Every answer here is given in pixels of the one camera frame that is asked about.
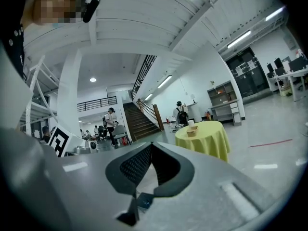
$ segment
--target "black door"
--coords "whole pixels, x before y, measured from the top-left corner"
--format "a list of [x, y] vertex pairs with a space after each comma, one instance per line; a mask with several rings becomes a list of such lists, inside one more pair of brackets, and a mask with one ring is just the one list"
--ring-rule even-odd
[[263, 69], [250, 48], [232, 57], [226, 63], [242, 97], [253, 95], [269, 87]]

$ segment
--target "yellow tablecloth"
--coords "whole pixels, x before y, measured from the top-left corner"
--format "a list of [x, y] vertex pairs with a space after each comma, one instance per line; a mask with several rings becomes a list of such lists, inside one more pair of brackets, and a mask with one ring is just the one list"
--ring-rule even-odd
[[215, 156], [224, 161], [228, 161], [230, 152], [229, 140], [227, 133], [218, 121], [206, 121], [196, 123], [198, 131], [196, 136], [188, 137], [186, 126], [175, 134], [175, 143], [177, 146]]

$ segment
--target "white desk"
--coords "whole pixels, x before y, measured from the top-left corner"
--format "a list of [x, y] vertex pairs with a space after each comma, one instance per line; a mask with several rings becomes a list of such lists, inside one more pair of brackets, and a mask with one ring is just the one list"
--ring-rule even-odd
[[[296, 101], [300, 100], [301, 98], [305, 97], [306, 94], [307, 94], [307, 90], [305, 88], [305, 82], [304, 82], [304, 78], [303, 78], [303, 76], [306, 75], [306, 74], [308, 74], [308, 68], [298, 70], [296, 72], [290, 72], [290, 73], [287, 73], [285, 75], [280, 75], [280, 76], [275, 76], [273, 78], [268, 78], [268, 80], [269, 80], [270, 85], [273, 82], [277, 82], [278, 88], [279, 88], [279, 93], [281, 95], [281, 88], [280, 88], [278, 79], [282, 79], [282, 80], [288, 79], [288, 81], [290, 82], [290, 85], [291, 85], [292, 93], [293, 93], [293, 101], [296, 102]], [[295, 78], [295, 77], [301, 78], [302, 85], [303, 85], [303, 91], [298, 91], [297, 88], [294, 86], [293, 78]]]

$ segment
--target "black backpack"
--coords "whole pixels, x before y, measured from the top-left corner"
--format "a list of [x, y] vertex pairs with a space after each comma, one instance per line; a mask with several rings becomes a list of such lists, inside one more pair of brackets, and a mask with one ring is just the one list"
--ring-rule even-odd
[[104, 127], [107, 127], [107, 122], [106, 122], [105, 117], [103, 118], [103, 125], [104, 125]]
[[184, 125], [187, 125], [187, 113], [184, 111], [184, 107], [182, 107], [182, 110], [180, 111], [178, 108], [178, 121], [179, 121], [179, 124], [184, 124]]

